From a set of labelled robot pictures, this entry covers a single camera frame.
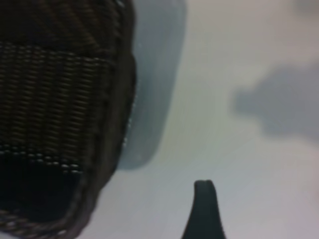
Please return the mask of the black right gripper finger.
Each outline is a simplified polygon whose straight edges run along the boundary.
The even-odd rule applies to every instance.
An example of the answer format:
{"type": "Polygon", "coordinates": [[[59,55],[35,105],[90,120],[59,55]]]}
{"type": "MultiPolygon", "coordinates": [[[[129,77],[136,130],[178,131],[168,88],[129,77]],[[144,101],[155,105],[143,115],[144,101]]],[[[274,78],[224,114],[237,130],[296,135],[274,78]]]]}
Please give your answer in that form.
{"type": "Polygon", "coordinates": [[[216,189],[211,180],[195,181],[193,204],[182,238],[226,239],[216,189]]]}

